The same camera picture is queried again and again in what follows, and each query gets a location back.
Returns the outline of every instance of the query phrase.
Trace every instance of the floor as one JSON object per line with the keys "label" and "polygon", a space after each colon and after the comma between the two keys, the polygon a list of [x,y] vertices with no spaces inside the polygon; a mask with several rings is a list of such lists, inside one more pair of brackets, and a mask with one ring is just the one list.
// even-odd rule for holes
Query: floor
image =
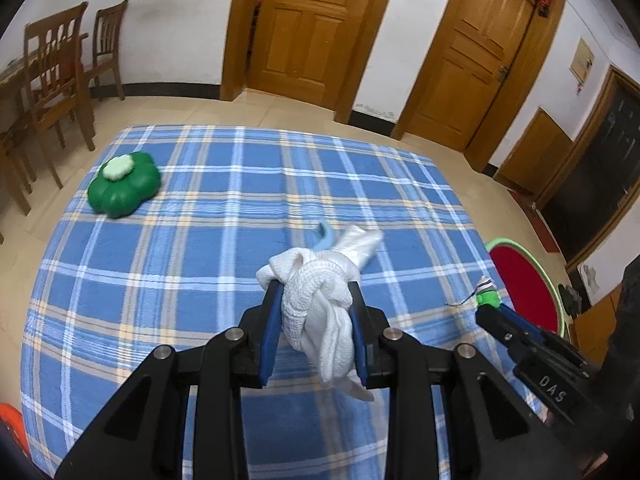
{"label": "floor", "polygon": [[59,190],[34,146],[30,155],[38,179],[28,196],[31,212],[23,216],[0,189],[0,402],[20,407],[20,346],[33,282],[47,242],[58,219],[86,172],[114,136],[130,124],[238,124],[297,130],[393,146],[434,160],[476,225],[482,240],[516,240],[542,264],[552,281],[568,283],[560,254],[548,254],[529,221],[507,189],[476,173],[461,153],[407,134],[389,139],[332,121],[332,112],[295,100],[245,92],[232,103],[175,97],[127,97],[94,102],[96,150],[89,152],[76,123],[64,124],[66,148],[61,150],[51,131],[51,149],[64,183]]}

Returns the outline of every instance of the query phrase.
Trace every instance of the metal bolt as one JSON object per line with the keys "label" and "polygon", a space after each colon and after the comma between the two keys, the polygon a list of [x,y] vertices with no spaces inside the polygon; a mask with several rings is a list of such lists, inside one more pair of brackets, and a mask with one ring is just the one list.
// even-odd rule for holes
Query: metal bolt
{"label": "metal bolt", "polygon": [[388,326],[382,331],[382,335],[389,341],[398,341],[402,337],[402,330]]}
{"label": "metal bolt", "polygon": [[171,355],[171,347],[169,345],[157,346],[154,349],[154,357],[156,359],[167,359]]}
{"label": "metal bolt", "polygon": [[237,326],[230,328],[225,332],[225,337],[229,339],[229,341],[239,341],[242,339],[243,335],[244,330],[238,328]]}
{"label": "metal bolt", "polygon": [[458,345],[458,353],[465,359],[471,359],[476,355],[476,348],[473,345],[462,343]]}

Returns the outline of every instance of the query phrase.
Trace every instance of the blue plaid tablecloth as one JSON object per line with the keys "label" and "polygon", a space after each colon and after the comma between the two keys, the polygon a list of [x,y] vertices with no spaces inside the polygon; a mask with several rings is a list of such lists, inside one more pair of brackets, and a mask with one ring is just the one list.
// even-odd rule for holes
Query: blue plaid tablecloth
{"label": "blue plaid tablecloth", "polygon": [[[313,246],[321,218],[337,229],[355,223],[384,231],[362,269],[362,292],[392,326],[434,346],[475,343],[540,410],[511,374],[504,349],[476,326],[474,300],[446,306],[464,300],[483,274],[502,282],[428,158],[286,131],[136,126],[120,133],[102,161],[134,150],[158,165],[158,196],[128,218],[95,215],[86,199],[98,166],[92,168],[51,237],[34,285],[22,348],[22,413],[32,457],[44,471],[55,472],[156,345],[202,345],[259,304],[255,271],[274,254]],[[322,386],[304,354],[281,337],[268,386],[242,393],[251,477],[382,478],[388,397],[375,396],[366,403]],[[187,478],[193,409],[190,402]],[[447,478],[440,406],[436,412]]]}

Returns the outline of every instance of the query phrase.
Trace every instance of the crumpled white towel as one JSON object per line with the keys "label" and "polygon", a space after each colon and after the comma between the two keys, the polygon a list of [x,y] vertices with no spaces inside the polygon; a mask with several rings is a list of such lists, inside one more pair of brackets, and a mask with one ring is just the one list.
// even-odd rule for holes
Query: crumpled white towel
{"label": "crumpled white towel", "polygon": [[265,290],[273,279],[284,283],[282,330],[291,346],[306,354],[323,383],[361,400],[373,395],[347,377],[354,367],[347,283],[360,284],[359,269],[380,240],[381,231],[349,226],[333,250],[292,248],[272,256],[255,275]]}

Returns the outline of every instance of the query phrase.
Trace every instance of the green pumpkin-shaped object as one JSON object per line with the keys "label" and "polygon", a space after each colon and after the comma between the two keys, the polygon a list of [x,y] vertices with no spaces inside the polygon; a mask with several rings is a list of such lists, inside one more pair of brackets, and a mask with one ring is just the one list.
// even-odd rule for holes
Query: green pumpkin-shaped object
{"label": "green pumpkin-shaped object", "polygon": [[153,197],[160,183],[160,172],[148,153],[116,156],[100,167],[89,184],[89,205],[111,218],[127,216]]}

